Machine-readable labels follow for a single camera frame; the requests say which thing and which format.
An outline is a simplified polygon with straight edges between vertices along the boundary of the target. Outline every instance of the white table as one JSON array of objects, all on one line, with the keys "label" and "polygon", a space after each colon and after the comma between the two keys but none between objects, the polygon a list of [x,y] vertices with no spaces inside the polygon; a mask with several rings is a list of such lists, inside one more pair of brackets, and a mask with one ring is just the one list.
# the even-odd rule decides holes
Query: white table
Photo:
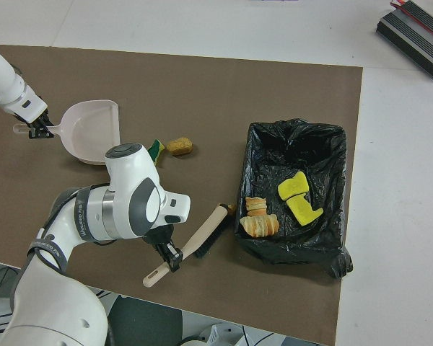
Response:
[{"label": "white table", "polygon": [[433,81],[375,34],[388,2],[0,1],[0,44],[363,66],[336,344],[433,346]]}]

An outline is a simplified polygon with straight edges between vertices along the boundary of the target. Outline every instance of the brown table surface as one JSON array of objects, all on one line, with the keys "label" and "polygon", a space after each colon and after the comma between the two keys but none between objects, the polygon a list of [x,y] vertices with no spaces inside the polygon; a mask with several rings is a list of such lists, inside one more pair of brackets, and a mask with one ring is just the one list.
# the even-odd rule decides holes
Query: brown table surface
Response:
[{"label": "brown table surface", "polygon": [[[192,154],[164,154],[158,166],[166,190],[191,197],[188,222],[173,236],[179,247],[217,203],[235,201],[252,122],[301,117],[343,126],[348,204],[361,68],[5,45],[0,53],[49,104],[53,123],[77,102],[111,99],[119,104],[122,143],[191,138]],[[77,161],[58,138],[13,134],[16,122],[0,110],[0,262],[20,267],[54,198],[67,187],[107,182],[108,174]],[[143,287],[160,262],[141,239],[84,244],[68,273],[94,287],[334,344],[341,282],[315,265],[265,265],[242,251],[230,230],[203,259],[190,257]]]}]

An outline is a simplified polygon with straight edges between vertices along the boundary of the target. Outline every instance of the yellow sponge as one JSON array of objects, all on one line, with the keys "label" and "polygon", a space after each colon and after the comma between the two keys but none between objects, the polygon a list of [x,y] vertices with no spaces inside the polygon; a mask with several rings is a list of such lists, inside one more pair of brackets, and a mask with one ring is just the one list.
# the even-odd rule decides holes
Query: yellow sponge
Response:
[{"label": "yellow sponge", "polygon": [[277,191],[282,200],[288,200],[291,196],[310,191],[305,173],[298,171],[293,178],[284,180],[277,187]]},{"label": "yellow sponge", "polygon": [[287,205],[293,212],[300,225],[305,226],[312,223],[324,212],[322,208],[313,210],[311,204],[305,199],[306,193],[294,196],[287,201]]}]

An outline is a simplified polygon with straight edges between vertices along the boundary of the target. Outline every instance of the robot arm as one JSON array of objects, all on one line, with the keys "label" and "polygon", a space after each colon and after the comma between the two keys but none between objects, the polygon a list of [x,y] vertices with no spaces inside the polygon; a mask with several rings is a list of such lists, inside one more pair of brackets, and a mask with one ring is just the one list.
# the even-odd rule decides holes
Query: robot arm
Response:
[{"label": "robot arm", "polygon": [[90,289],[64,275],[72,249],[85,242],[143,237],[178,268],[172,224],[185,222],[188,196],[165,191],[147,150],[123,144],[106,153],[109,186],[57,200],[30,246],[14,290],[14,312],[0,346],[104,345],[108,323]]},{"label": "robot arm", "polygon": [[30,138],[51,138],[48,106],[0,55],[0,107],[29,126]]}]

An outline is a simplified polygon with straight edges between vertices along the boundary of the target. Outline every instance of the black strap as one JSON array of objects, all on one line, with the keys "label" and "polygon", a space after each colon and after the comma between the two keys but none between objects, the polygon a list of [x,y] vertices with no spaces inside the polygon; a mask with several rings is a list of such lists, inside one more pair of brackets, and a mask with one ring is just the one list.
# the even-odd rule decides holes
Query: black strap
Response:
[{"label": "black strap", "polygon": [[58,263],[59,268],[62,272],[66,272],[67,269],[67,258],[64,256],[61,248],[57,245],[57,243],[52,242],[47,239],[36,239],[34,240],[29,247],[29,251],[27,254],[31,252],[35,252],[35,249],[42,249],[51,254],[55,259],[56,263]]},{"label": "black strap", "polygon": [[89,231],[87,217],[89,192],[92,188],[93,186],[87,186],[83,189],[80,189],[77,192],[77,196],[75,197],[74,222],[77,231],[79,232],[80,238],[85,241],[96,240]]}]

